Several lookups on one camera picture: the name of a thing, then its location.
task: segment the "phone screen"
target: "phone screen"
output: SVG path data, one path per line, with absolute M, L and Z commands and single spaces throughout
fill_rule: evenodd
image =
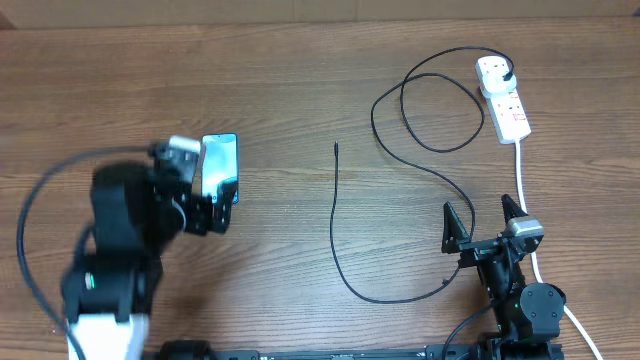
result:
M 238 181 L 238 136 L 216 134 L 202 137 L 205 146 L 202 162 L 202 195 L 211 195 L 217 202 L 218 186 L 223 182 Z M 233 203 L 238 202 L 238 192 Z

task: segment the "black cable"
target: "black cable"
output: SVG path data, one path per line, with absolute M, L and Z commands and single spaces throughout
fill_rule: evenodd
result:
M 456 337 L 456 335 L 458 335 L 460 330 L 462 330 L 465 326 L 469 325 L 475 319 L 477 319 L 480 316 L 484 315 L 484 313 L 486 313 L 487 311 L 493 309 L 494 307 L 496 307 L 500 303 L 501 303 L 501 301 L 494 301 L 494 302 L 490 303 L 489 305 L 487 305 L 487 306 L 483 307 L 482 309 L 480 309 L 475 314 L 469 316 L 465 321 L 461 322 L 460 325 L 458 325 L 455 329 L 453 329 L 453 331 L 451 332 L 451 335 L 449 335 L 449 337 L 447 338 L 447 341 L 445 341 L 444 345 L 442 346 L 441 358 L 442 359 L 446 359 L 447 358 L 446 357 L 447 356 L 447 349 L 449 348 L 449 345 L 451 345 L 451 342 Z
M 505 59 L 507 59 L 509 61 L 509 63 L 511 64 L 511 70 L 504 76 L 504 80 L 507 81 L 509 79 L 511 79 L 511 76 L 513 76 L 513 69 L 514 69 L 514 65 L 513 65 L 513 61 L 511 60 L 511 58 L 509 58 L 507 55 L 491 49 L 491 48 L 486 48 L 486 47 L 482 47 L 482 46 L 463 46 L 463 47 L 457 47 L 457 48 L 452 48 L 452 49 L 448 49 L 445 51 L 441 51 L 433 56 L 430 56 L 428 58 L 426 58 L 425 60 L 422 60 L 420 63 L 418 63 L 418 65 L 414 66 L 405 76 L 404 80 L 397 84 L 396 86 L 392 87 L 391 89 L 389 89 L 387 92 L 385 92 L 382 96 L 380 96 L 374 103 L 373 106 L 371 107 L 371 130 L 373 131 L 373 135 L 376 138 L 376 141 L 378 142 L 378 144 L 380 144 L 380 146 L 384 149 L 384 151 L 386 151 L 389 155 L 391 155 L 391 157 L 393 157 L 394 159 L 400 161 L 401 163 L 405 164 L 405 165 L 409 165 L 411 167 L 414 167 L 416 169 L 428 172 L 430 174 L 433 174 L 439 178 L 441 178 L 442 180 L 446 181 L 449 185 L 451 185 L 466 201 L 467 205 L 469 206 L 469 210 L 471 211 L 471 230 L 469 232 L 469 239 L 473 239 L 473 233 L 475 231 L 476 228 L 476 211 L 475 208 L 473 206 L 473 203 L 471 202 L 471 199 L 469 199 L 469 197 L 467 196 L 467 194 L 465 194 L 464 191 L 462 191 L 462 189 L 460 187 L 458 187 L 458 185 L 456 185 L 453 181 L 449 180 L 449 178 L 447 178 L 446 176 L 440 174 L 439 172 L 435 171 L 435 170 L 431 170 L 428 169 L 426 167 L 420 166 L 420 165 L 416 165 L 414 163 L 411 163 L 407 160 L 404 160 L 402 158 L 400 158 L 399 156 L 397 156 L 396 154 L 394 154 L 393 152 L 391 152 L 391 150 L 389 150 L 389 148 L 387 148 L 384 143 L 382 142 L 382 139 L 380 139 L 380 135 L 378 135 L 378 131 L 376 130 L 376 125 L 375 125 L 375 121 L 374 121 L 374 112 L 376 109 L 376 106 L 378 105 L 378 103 L 380 101 L 382 101 L 382 99 L 384 99 L 385 97 L 387 97 L 390 93 L 392 93 L 393 91 L 395 91 L 396 89 L 400 88 L 400 109 L 401 109 L 401 114 L 402 114 L 402 120 L 404 121 L 405 127 L 407 128 L 407 130 L 409 131 L 409 133 L 411 134 L 411 136 L 413 137 L 414 140 L 416 140 L 416 142 L 418 144 L 420 144 L 422 147 L 424 147 L 427 150 L 430 151 L 434 151 L 437 153 L 447 153 L 447 152 L 452 152 L 452 151 L 456 151 L 459 150 L 465 146 L 467 146 L 469 143 L 471 143 L 473 141 L 473 139 L 476 138 L 476 136 L 478 136 L 478 133 L 480 133 L 480 130 L 482 130 L 482 126 L 484 125 L 484 109 L 482 108 L 482 105 L 480 104 L 480 101 L 478 100 L 478 98 L 476 98 L 475 95 L 473 95 L 473 93 L 471 91 L 469 91 L 469 89 L 467 89 L 466 87 L 464 87 L 464 85 L 462 85 L 461 83 L 459 83 L 458 81 L 456 81 L 455 79 L 452 79 L 446 75 L 443 74 L 438 74 L 438 73 L 422 73 L 422 74 L 418 74 L 418 75 L 414 75 L 411 76 L 411 74 L 420 66 L 422 66 L 424 63 L 426 63 L 427 61 L 434 59 L 438 56 L 444 55 L 444 54 L 448 54 L 450 52 L 454 52 L 454 51 L 459 51 L 459 50 L 484 50 L 484 51 L 489 51 L 495 54 L 498 54 L 500 56 L 503 56 Z M 464 91 L 470 98 L 471 100 L 473 100 L 473 102 L 476 104 L 476 106 L 478 107 L 478 110 L 480 111 L 480 125 L 478 126 L 478 129 L 475 131 L 475 133 L 473 133 L 473 135 L 471 135 L 471 137 L 463 142 L 462 144 L 455 146 L 453 148 L 450 149 L 445 149 L 445 150 L 441 150 L 441 149 L 436 149 L 433 147 L 430 147 L 428 145 L 426 145 L 425 143 L 423 143 L 418 136 L 413 132 L 413 129 L 411 128 L 411 125 L 409 125 L 409 121 L 407 120 L 407 116 L 405 114 L 404 111 L 404 87 L 406 85 L 406 83 L 413 81 L 413 80 L 417 80 L 420 79 L 422 77 L 426 77 L 426 76 L 434 76 L 434 77 L 440 77 L 442 79 L 445 79 L 447 81 L 450 81 L 451 83 L 453 83 L 454 85 L 456 85 L 457 87 L 459 87 L 462 91 Z M 417 296 L 411 299 L 403 299 L 403 300 L 376 300 L 376 299 L 371 299 L 368 298 L 366 296 L 361 295 L 360 293 L 358 293 L 347 281 L 347 279 L 345 278 L 344 274 L 342 273 L 342 269 L 340 268 L 340 263 L 338 262 L 338 257 L 336 256 L 336 252 L 335 252 L 335 247 L 334 247 L 334 243 L 333 243 L 333 217 L 334 217 L 334 213 L 335 213 L 335 209 L 336 209 L 336 202 L 337 202 L 337 197 L 338 197 L 338 143 L 336 142 L 335 144 L 335 148 L 334 148 L 334 152 L 335 152 L 335 157 L 336 157 L 336 170 L 335 170 L 335 190 L 334 190 L 334 196 L 333 196 L 333 207 L 331 209 L 331 220 L 329 222 L 329 241 L 331 243 L 331 251 L 333 252 L 333 260 L 336 263 L 336 267 L 338 268 L 338 273 L 340 274 L 340 277 L 342 278 L 342 281 L 344 282 L 345 286 L 357 297 L 359 297 L 360 299 L 364 300 L 364 301 L 368 301 L 374 304 L 402 304 L 402 303 L 409 303 L 409 302 L 413 302 L 413 301 L 417 301 L 417 300 L 422 300 L 425 298 L 428 298 L 432 295 L 437 294 L 440 290 L 444 289 L 445 287 L 447 287 L 447 285 L 449 285 L 451 283 L 451 281 L 453 281 L 453 279 L 456 277 L 456 275 L 458 274 L 458 271 L 460 270 L 460 267 L 457 267 L 456 270 L 453 272 L 453 275 L 451 275 L 451 277 L 448 280 L 444 280 L 442 282 L 442 286 L 440 286 L 439 288 L 421 295 L 421 296 Z
M 69 339 L 69 342 L 73 346 L 78 355 L 79 360 L 85 360 L 86 357 L 82 352 L 82 348 L 80 347 L 80 343 L 78 339 L 73 335 L 67 323 L 56 314 L 56 312 L 51 307 L 51 304 L 47 301 L 46 296 L 42 293 L 35 280 L 31 276 L 31 271 L 29 271 L 29 265 L 27 264 L 27 258 L 24 252 L 24 229 L 27 222 L 27 215 L 29 214 L 29 210 L 33 205 L 38 193 L 42 188 L 49 182 L 49 180 L 56 175 L 57 173 L 64 170 L 67 166 L 73 165 L 85 159 L 96 157 L 96 156 L 104 156 L 109 154 L 116 153 L 126 153 L 126 152 L 139 152 L 139 151 L 147 151 L 148 147 L 142 146 L 120 146 L 120 147 L 111 147 L 111 148 L 103 148 L 92 151 L 87 151 L 84 153 L 80 153 L 78 155 L 74 155 L 66 160 L 59 162 L 58 164 L 52 166 L 47 170 L 42 177 L 36 182 L 36 184 L 31 189 L 31 192 L 27 196 L 22 205 L 22 210 L 20 211 L 20 217 L 18 218 L 18 230 L 16 234 L 16 246 L 17 246 L 17 254 L 18 254 L 18 262 L 20 263 L 20 270 L 22 271 L 22 277 L 24 278 L 24 282 L 27 284 L 29 289 L 31 289 L 31 293 L 33 297 L 36 299 L 38 304 L 42 307 L 42 310 L 56 323 L 56 326 L 64 331 L 64 334 Z
M 513 262 L 511 262 L 511 248 L 509 247 L 509 242 L 506 242 L 504 244 L 504 248 L 507 255 L 507 263 L 509 264 L 509 287 L 507 287 L 507 293 L 505 294 L 505 297 L 507 297 L 509 296 L 509 294 L 511 294 L 511 290 L 513 289 L 514 276 L 513 276 Z
M 411 299 L 402 299 L 402 300 L 376 300 L 376 299 L 371 299 L 368 298 L 364 295 L 361 295 L 359 292 L 356 291 L 356 289 L 354 289 L 351 284 L 349 284 L 349 282 L 347 281 L 347 279 L 344 277 L 344 274 L 342 273 L 342 268 L 340 267 L 340 263 L 338 262 L 338 256 L 336 255 L 336 248 L 333 244 L 333 216 L 336 212 L 336 203 L 338 200 L 338 142 L 336 141 L 335 145 L 334 145 L 334 153 L 336 156 L 336 171 L 335 171 L 335 189 L 333 192 L 333 206 L 331 207 L 331 219 L 329 221 L 329 242 L 331 243 L 331 252 L 333 253 L 333 260 L 336 263 L 336 268 L 338 269 L 338 273 L 340 274 L 340 277 L 342 278 L 342 282 L 344 282 L 344 284 L 347 286 L 347 288 L 357 297 L 359 297 L 360 299 L 373 303 L 373 304 L 406 304 L 406 303 L 410 303 L 410 302 L 414 302 L 414 301 L 418 301 L 418 300 L 422 300 L 422 299 L 426 299 L 429 296 L 435 295 L 437 293 L 439 293 L 442 289 L 446 288 L 447 285 L 449 285 L 451 283 L 451 281 L 453 281 L 453 279 L 456 277 L 456 275 L 458 275 L 458 271 L 460 270 L 460 267 L 457 267 L 456 270 L 453 272 L 453 275 L 451 275 L 451 277 L 448 280 L 444 280 L 442 282 L 442 285 L 440 285 L 440 287 L 438 287 L 437 289 L 426 293 L 424 295 L 420 295 L 420 296 L 416 296 L 414 298 Z
M 413 139 L 420 144 L 420 146 L 422 146 L 423 148 L 433 151 L 433 152 L 437 152 L 437 153 L 448 153 L 448 152 L 452 152 L 452 151 L 456 151 L 459 149 L 462 149 L 463 147 L 465 147 L 467 144 L 469 144 L 471 141 L 473 141 L 473 139 L 475 139 L 475 137 L 478 135 L 478 133 L 480 132 L 480 130 L 482 129 L 482 125 L 484 124 L 484 111 L 482 110 L 482 106 L 480 105 L 480 102 L 478 101 L 478 99 L 469 91 L 467 90 L 467 88 L 465 88 L 464 86 L 462 86 L 460 83 L 458 83 L 457 81 L 444 76 L 442 74 L 430 74 L 430 75 L 426 75 L 426 74 L 422 74 L 423 76 L 439 76 L 441 78 L 447 79 L 449 81 L 451 81 L 452 83 L 456 84 L 459 88 L 461 88 L 462 90 L 464 90 L 467 95 L 469 95 L 473 101 L 476 102 L 476 104 L 478 105 L 478 108 L 480 109 L 480 112 L 482 113 L 482 122 L 480 123 L 480 126 L 478 127 L 478 130 L 476 130 L 476 132 L 469 138 L 469 140 L 465 141 L 464 143 L 452 147 L 450 149 L 444 149 L 444 150 L 440 150 L 440 149 L 436 149 L 433 147 L 430 147 L 428 145 L 426 145 L 425 143 L 423 143 L 418 136 L 413 132 L 413 129 L 411 128 L 411 126 L 409 125 L 409 120 L 407 120 L 407 116 L 404 112 L 404 86 L 412 80 L 415 80 L 417 77 L 409 79 L 409 77 L 411 76 L 411 74 L 413 74 L 414 71 L 416 71 L 416 69 L 418 69 L 420 66 L 424 65 L 427 61 L 431 60 L 431 59 L 435 59 L 438 56 L 444 55 L 444 54 L 448 54 L 454 51 L 460 51 L 460 50 L 484 50 L 484 51 L 488 51 L 494 54 L 498 54 L 502 57 L 504 57 L 505 59 L 507 59 L 507 61 L 509 61 L 509 63 L 511 64 L 511 70 L 509 70 L 509 72 L 507 74 L 504 75 L 504 80 L 508 81 L 509 79 L 511 79 L 511 77 L 513 76 L 513 70 L 514 70 L 514 65 L 513 65 L 513 61 L 511 60 L 511 58 L 509 58 L 507 55 L 501 53 L 498 50 L 494 50 L 491 48 L 487 48 L 487 47 L 483 47 L 483 46 L 462 46 L 462 47 L 456 47 L 456 48 L 452 48 L 452 49 L 448 49 L 445 51 L 441 51 L 435 55 L 429 56 L 428 58 L 422 60 L 421 62 L 418 63 L 418 65 L 414 66 L 411 70 L 409 70 L 409 72 L 407 73 L 407 75 L 404 77 L 404 80 L 402 80 L 402 83 L 398 86 L 400 86 L 400 113 L 402 114 L 402 120 L 404 121 L 404 125 L 406 126 L 407 130 L 409 131 L 409 134 L 411 134 L 411 136 L 413 137 Z

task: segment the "power strip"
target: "power strip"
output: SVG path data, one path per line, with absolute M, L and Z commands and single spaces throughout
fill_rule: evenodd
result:
M 493 90 L 496 88 L 494 80 L 501 81 L 508 72 L 507 61 L 500 56 L 485 56 L 478 59 L 476 63 L 480 90 L 487 99 L 491 119 L 501 144 L 513 144 L 531 134 L 527 115 L 518 90 L 515 89 L 515 80 L 513 86 L 509 86 L 507 91 Z

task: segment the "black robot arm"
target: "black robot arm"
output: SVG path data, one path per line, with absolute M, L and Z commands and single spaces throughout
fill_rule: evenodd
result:
M 113 358 L 139 358 L 166 246 L 180 232 L 204 236 L 229 227 L 237 182 L 218 188 L 216 204 L 192 193 L 200 150 L 196 140 L 172 137 L 149 147 L 152 166 L 121 161 L 94 172 L 95 251 L 85 254 L 81 242 L 61 284 L 65 317 L 87 357 L 108 350 Z M 111 334 L 104 347 L 92 343 L 103 336 L 96 333 Z
M 560 359 L 551 340 L 560 335 L 566 297 L 554 285 L 526 285 L 519 262 L 536 251 L 544 228 L 509 195 L 502 196 L 505 229 L 494 239 L 472 242 L 450 203 L 444 204 L 443 253 L 460 253 L 461 268 L 476 267 L 498 323 L 480 335 L 477 359 Z

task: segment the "wood grain surface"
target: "wood grain surface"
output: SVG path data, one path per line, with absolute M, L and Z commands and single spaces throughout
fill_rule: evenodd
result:
M 163 256 L 148 349 L 177 338 L 259 351 L 442 343 L 486 304 L 476 271 L 408 305 L 353 296 L 329 248 L 333 143 L 335 239 L 352 285 L 380 299 L 437 287 L 456 261 L 439 251 L 442 204 L 452 201 L 467 226 L 469 211 L 451 187 L 385 154 L 369 111 L 413 65 L 460 45 L 494 47 L 516 63 L 533 128 L 524 182 L 545 226 L 544 278 L 566 292 L 606 359 L 640 358 L 639 35 L 631 18 L 0 32 L 0 359 L 66 357 L 15 259 L 17 215 L 39 174 L 82 150 L 218 132 L 239 136 L 240 203 L 225 236 L 181 236 Z M 481 55 L 450 54 L 425 71 L 477 88 Z M 437 147 L 463 142 L 480 122 L 443 80 L 412 83 L 406 101 L 414 130 Z M 393 151 L 469 194 L 476 239 L 504 227 L 500 195 L 516 194 L 514 154 L 489 119 L 470 145 L 443 155 L 412 141 L 397 94 L 376 120 Z M 92 218 L 91 170 L 106 161 L 57 177 L 29 217 L 28 258 L 56 309 L 75 238 Z M 561 325 L 567 358 L 592 358 L 566 316 Z M 486 315 L 457 341 L 494 326 Z

